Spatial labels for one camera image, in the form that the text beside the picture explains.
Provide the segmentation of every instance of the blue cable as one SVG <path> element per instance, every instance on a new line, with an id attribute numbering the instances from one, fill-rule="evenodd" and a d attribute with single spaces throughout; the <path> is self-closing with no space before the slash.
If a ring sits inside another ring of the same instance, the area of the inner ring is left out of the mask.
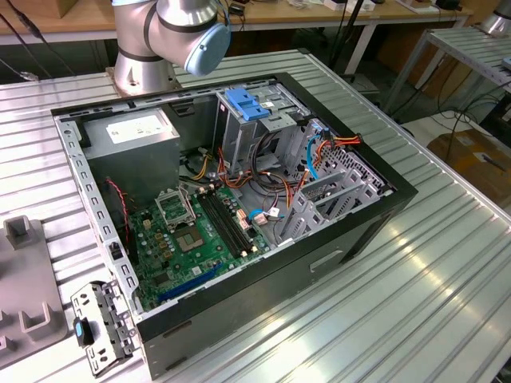
<path id="1" fill-rule="evenodd" d="M 248 214 L 248 220 L 249 221 L 252 221 L 253 218 L 260 214 L 260 213 L 264 213 L 264 211 L 262 211 L 261 209 L 256 209 L 256 210 L 252 210 L 249 214 Z"/>
<path id="2" fill-rule="evenodd" d="M 316 134 L 309 140 L 309 143 L 307 144 L 307 167 L 309 168 L 309 172 L 311 172 L 311 174 L 315 180 L 317 180 L 319 177 L 318 177 L 318 173 L 316 173 L 316 170 L 314 169 L 314 165 L 312 165 L 311 151 L 312 151 L 312 143 L 314 142 L 314 140 L 316 138 L 320 138 L 320 137 L 321 136 L 319 134 Z"/>

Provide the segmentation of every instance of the white label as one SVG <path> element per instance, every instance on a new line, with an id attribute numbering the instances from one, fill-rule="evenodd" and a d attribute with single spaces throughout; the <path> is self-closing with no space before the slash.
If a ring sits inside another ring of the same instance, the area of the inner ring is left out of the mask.
<path id="1" fill-rule="evenodd" d="M 460 141 L 465 146 L 472 146 L 473 145 L 473 141 L 469 137 L 467 137 L 467 136 L 459 136 L 459 137 L 456 137 L 456 138 L 458 139 L 458 141 Z"/>
<path id="2" fill-rule="evenodd" d="M 116 122 L 106 127 L 114 144 L 152 136 L 165 131 L 156 116 L 140 117 L 134 120 Z"/>
<path id="3" fill-rule="evenodd" d="M 272 207 L 272 208 L 268 211 L 268 214 L 269 214 L 271 217 L 278 217 L 278 216 L 279 216 L 279 208 L 278 208 L 278 207 Z"/>
<path id="4" fill-rule="evenodd" d="M 261 105 L 263 108 L 266 108 L 266 109 L 271 108 L 272 106 L 275 106 L 275 105 L 274 105 L 272 102 L 270 102 L 270 101 L 269 101 L 269 102 L 262 102 L 260 105 Z"/>
<path id="5" fill-rule="evenodd" d="M 491 160 L 491 157 L 490 157 L 490 156 L 488 156 L 488 155 L 487 155 L 486 153 L 484 153 L 484 152 L 474 153 L 474 155 L 475 155 L 475 156 L 476 156 L 476 158 L 477 158 L 478 160 L 480 160 L 481 162 L 488 162 L 488 161 L 486 160 L 486 158 L 485 158 L 485 157 L 488 157 L 488 158 Z"/>

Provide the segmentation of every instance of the yellow wire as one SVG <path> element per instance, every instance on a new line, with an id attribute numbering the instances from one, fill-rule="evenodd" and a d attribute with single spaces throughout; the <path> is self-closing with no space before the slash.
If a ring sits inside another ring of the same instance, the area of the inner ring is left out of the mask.
<path id="1" fill-rule="evenodd" d="M 192 180 L 200 180 L 202 177 L 204 177 L 207 167 L 208 167 L 208 157 L 206 156 L 204 158 L 204 163 L 202 165 L 202 169 L 200 170 L 200 173 L 197 174 L 195 177 L 192 177 Z"/>

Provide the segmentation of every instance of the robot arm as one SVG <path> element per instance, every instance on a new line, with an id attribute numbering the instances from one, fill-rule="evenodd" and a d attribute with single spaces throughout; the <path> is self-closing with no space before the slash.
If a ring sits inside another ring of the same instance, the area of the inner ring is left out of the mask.
<path id="1" fill-rule="evenodd" d="M 511 0 L 501 0 L 495 11 L 479 26 L 496 38 L 504 37 L 511 26 Z"/>
<path id="2" fill-rule="evenodd" d="M 113 0 L 119 54 L 117 87 L 127 94 L 172 88 L 171 63 L 204 76 L 218 66 L 230 31 L 216 20 L 216 0 Z"/>

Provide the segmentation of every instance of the red cable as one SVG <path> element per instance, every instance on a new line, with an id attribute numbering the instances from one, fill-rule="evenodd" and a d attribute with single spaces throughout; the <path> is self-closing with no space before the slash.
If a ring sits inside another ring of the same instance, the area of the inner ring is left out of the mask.
<path id="1" fill-rule="evenodd" d="M 110 179 L 106 179 L 106 182 L 113 186 L 113 188 L 117 191 L 117 194 L 119 195 L 119 198 L 121 199 L 122 203 L 122 213 L 125 216 L 125 230 L 126 230 L 126 243 L 128 243 L 128 209 L 126 209 L 126 202 L 125 197 L 122 195 L 121 189 Z"/>

